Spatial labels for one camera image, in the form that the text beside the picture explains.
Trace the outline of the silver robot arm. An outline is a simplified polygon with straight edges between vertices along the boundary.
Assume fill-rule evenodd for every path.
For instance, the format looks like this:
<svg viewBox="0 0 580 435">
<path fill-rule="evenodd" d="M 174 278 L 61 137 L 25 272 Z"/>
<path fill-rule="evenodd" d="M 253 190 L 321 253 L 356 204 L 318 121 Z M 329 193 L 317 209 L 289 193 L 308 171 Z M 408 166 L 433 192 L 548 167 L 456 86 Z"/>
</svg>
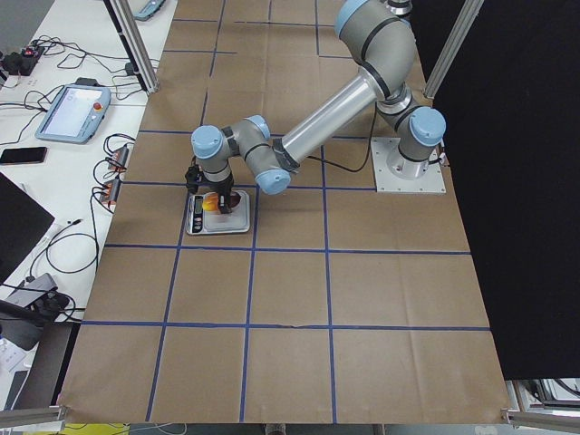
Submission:
<svg viewBox="0 0 580 435">
<path fill-rule="evenodd" d="M 389 160 L 391 172 L 401 179 L 422 176 L 447 125 L 439 111 L 416 101 L 405 82 L 416 44 L 409 22 L 394 12 L 398 6 L 398 1 L 343 4 L 334 31 L 358 73 L 285 136 L 272 138 L 259 115 L 223 128 L 202 125 L 193 130 L 194 157 L 185 175 L 188 193 L 195 195 L 199 186 L 205 186 L 217 198 L 217 211 L 232 213 L 238 201 L 229 161 L 239 157 L 264 193 L 279 194 L 303 160 L 370 105 L 401 136 Z"/>
<path fill-rule="evenodd" d="M 411 0 L 386 0 L 385 7 L 402 20 L 409 21 L 413 9 Z"/>
</svg>

